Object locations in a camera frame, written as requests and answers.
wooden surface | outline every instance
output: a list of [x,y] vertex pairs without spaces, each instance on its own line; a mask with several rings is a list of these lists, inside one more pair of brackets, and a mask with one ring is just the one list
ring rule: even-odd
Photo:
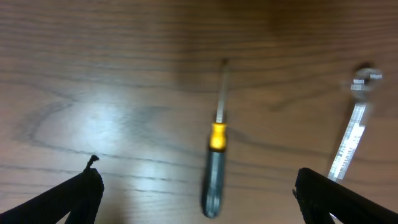
[[[0,212],[81,172],[97,223],[303,223],[297,171],[327,174],[355,66],[385,76],[343,185],[398,210],[398,3],[0,1]],[[231,59],[221,216],[200,210],[219,64]]]

wood grain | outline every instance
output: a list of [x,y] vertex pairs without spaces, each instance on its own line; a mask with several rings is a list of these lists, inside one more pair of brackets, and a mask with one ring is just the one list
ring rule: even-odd
[[398,3],[3,0],[0,212],[100,161],[97,223],[209,223],[200,181],[220,59],[229,151],[213,223],[303,223],[297,171],[327,174],[355,66],[385,73],[343,185],[398,210]]

